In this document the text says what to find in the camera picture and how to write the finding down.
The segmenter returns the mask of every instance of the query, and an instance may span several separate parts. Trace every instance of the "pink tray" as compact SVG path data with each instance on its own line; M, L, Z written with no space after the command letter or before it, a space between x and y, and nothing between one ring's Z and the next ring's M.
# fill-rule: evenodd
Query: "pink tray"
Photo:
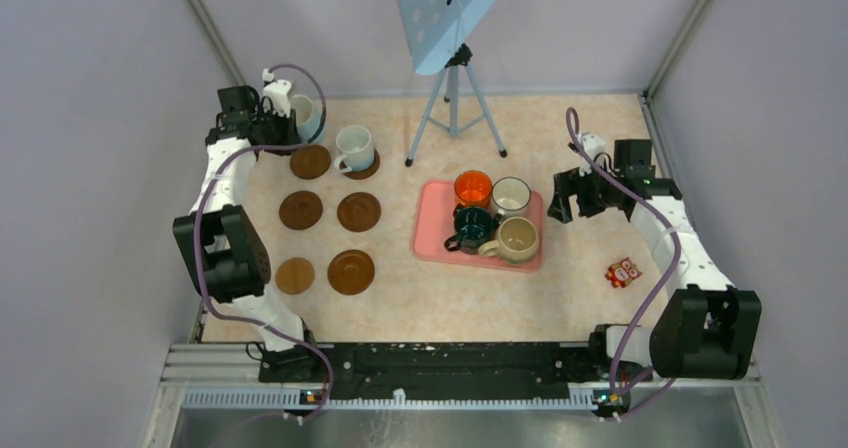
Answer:
M445 240L454 234L453 209L456 201L453 195L453 182L434 180L421 188L421 198L418 199L418 214L415 217L415 228L412 232L412 252L415 256L427 261L453 263L457 265L482 266L500 270L536 271L542 265L542 249L544 248L544 227L542 195L532 192L530 206L527 207L527 219L539 230L539 252L536 257L523 265L504 263L497 256L474 256L461 251L445 249Z

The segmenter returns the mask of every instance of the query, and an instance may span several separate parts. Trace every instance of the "tripod stand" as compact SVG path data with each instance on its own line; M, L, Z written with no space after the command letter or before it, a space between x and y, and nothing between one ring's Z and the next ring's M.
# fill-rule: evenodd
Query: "tripod stand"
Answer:
M418 143L421 142L421 135L424 134L424 128L427 127L427 122L433 123L439 128L450 133L451 137L456 137L462 134L465 130L476 125L483 118L489 123L489 129L492 130L492 136L495 137L495 143L498 145L498 151L501 158L506 158L506 148L498 134L498 129L495 127L495 122L492 120L492 114L489 112L489 107L486 105L486 100L483 98L483 93L480 91L480 83L477 81L477 75L474 73L474 68L469 64L471 61L471 50L465 43L459 47L456 54L451 58L442 71L436 76L436 83L433 85L433 92L430 94L430 99L427 101L427 108L424 109L424 115L421 116L421 124L418 125L418 133L415 134L415 140L412 142L412 147L409 149L409 156L406 157L406 166L412 166L415 159L415 152L418 150ZM471 87L474 89L474 94L477 95L477 101L480 103L480 108L483 113L463 127L457 126L457 111L459 109L459 67L465 67L465 73L468 75L468 80L471 82ZM430 111L433 109L433 104L439 96L439 90L442 87L442 81L445 78L445 73L448 75L448 85L445 89L445 102L450 103L450 126L445 125L430 117Z

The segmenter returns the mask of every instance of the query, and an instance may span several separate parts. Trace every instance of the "coaster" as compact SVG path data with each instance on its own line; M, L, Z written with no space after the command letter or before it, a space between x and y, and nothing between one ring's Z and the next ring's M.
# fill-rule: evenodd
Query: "coaster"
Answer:
M351 193L336 210L339 223L354 233L368 231L380 221L380 202L371 193Z
M289 166L294 176L314 180L330 168L330 152L321 145L309 145L292 155Z
M321 198L311 191L296 191L280 204L280 221L292 230L305 230L324 213Z
M341 167L346 168L344 161L342 162ZM364 180L365 178L370 178L371 175L377 173L377 170L380 169L380 152L374 150L374 163L371 163L371 166L368 167L367 170L362 171L351 171L350 173L345 173L344 175L351 180Z
M305 258L290 258L277 268L277 288L287 295L299 295L315 281L315 269Z
M347 250L339 253L327 268L330 286L347 296L358 295L374 281L374 261L364 251Z

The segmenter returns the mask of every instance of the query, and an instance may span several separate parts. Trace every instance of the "small toy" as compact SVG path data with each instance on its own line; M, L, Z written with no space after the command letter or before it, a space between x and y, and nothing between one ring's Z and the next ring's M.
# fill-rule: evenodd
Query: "small toy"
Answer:
M642 272L636 268L636 265L630 261L630 258L625 258L618 263L610 265L606 274L606 278L610 280L613 288L624 288L640 276L642 276Z

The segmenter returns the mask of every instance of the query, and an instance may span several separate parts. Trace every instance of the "beige countertop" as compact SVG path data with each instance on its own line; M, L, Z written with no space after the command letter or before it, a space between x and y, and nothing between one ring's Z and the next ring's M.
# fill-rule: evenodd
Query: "beige countertop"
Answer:
M493 181L517 176L541 193L547 209L553 175L579 163L567 147L567 107L577 109L583 131L607 141L608 151L616 139L648 137L635 95L486 100L509 151L506 159L498 155L485 122L455 139L429 125L415 164L404 167L426 98L328 102L323 145L333 156L342 127L361 124L371 130L382 163L367 180L350 180L330 168L305 181L291 174L289 158L260 156L245 207L275 270L291 257L304 257L315 267L307 291L282 296L319 341L584 341L596 324L630 321L659 273L638 232L618 210L567 225L545 218L544 262L534 273L434 263L413 255L416 205L429 180L453 180L469 169L482 170ZM460 125L479 113L476 99L461 99ZM447 105L437 102L432 116L446 122ZM292 231L278 218L282 200L298 190L315 192L324 205L321 220L304 231ZM364 233L346 231L336 218L339 202L356 191L372 193L382 206L380 222ZM367 252L376 265L374 282L356 296L338 294L327 281L330 260L348 249ZM607 267L628 256L643 275L625 289L613 289L604 278ZM663 292L642 323L653 325L665 304ZM207 317L203 341L259 339L252 326Z

